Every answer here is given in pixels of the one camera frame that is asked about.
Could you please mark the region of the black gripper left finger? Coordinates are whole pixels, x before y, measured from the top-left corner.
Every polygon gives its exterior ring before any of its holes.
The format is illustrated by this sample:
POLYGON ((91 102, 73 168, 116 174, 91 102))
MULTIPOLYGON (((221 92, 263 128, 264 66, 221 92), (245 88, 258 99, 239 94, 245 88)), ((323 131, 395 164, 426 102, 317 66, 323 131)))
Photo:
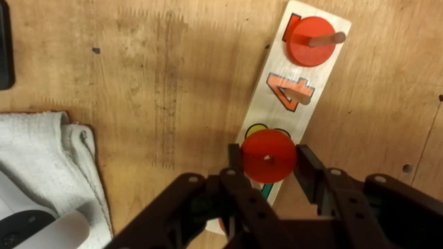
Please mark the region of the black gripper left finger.
POLYGON ((239 188, 249 188, 250 181, 242 170, 242 154, 238 143, 228 145, 228 170, 227 177, 229 182, 239 188))

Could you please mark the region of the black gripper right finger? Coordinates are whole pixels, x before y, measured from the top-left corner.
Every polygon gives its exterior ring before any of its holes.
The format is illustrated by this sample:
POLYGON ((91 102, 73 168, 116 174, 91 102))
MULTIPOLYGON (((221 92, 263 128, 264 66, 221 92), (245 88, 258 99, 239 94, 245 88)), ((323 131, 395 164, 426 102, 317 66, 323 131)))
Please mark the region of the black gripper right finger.
POLYGON ((297 161, 293 171, 303 193, 311 204, 317 206, 318 215, 332 215, 329 190, 325 181, 325 165, 304 143, 296 146, 297 161))

